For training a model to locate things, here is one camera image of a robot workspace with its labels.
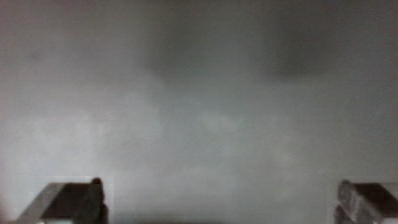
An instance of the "white wall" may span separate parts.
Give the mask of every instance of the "white wall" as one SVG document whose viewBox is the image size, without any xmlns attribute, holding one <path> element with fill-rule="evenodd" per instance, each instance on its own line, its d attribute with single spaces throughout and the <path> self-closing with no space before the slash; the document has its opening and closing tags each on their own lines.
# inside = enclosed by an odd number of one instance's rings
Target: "white wall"
<svg viewBox="0 0 398 224">
<path fill-rule="evenodd" d="M 339 179 L 398 178 L 396 15 L 387 0 L 2 0 L 3 219 L 99 176 L 115 224 L 330 223 Z"/>
</svg>

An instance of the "gray wall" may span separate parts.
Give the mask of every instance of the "gray wall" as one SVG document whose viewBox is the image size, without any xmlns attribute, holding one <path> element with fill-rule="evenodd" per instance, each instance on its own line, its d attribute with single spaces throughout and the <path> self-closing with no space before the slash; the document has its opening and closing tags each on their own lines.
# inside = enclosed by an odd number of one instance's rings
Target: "gray wall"
<svg viewBox="0 0 398 224">
<path fill-rule="evenodd" d="M 103 177 L 112 223 L 332 223 L 398 180 L 394 1 L 0 1 L 0 210 Z"/>
</svg>

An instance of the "gray surface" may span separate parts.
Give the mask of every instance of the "gray surface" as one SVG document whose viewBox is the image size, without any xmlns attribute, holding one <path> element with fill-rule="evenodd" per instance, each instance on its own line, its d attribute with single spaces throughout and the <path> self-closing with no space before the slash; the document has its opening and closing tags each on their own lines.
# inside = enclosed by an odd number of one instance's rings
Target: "gray surface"
<svg viewBox="0 0 398 224">
<path fill-rule="evenodd" d="M 115 224 L 332 223 L 339 179 L 398 179 L 396 15 L 384 0 L 0 1 L 3 219 L 101 176 Z"/>
</svg>

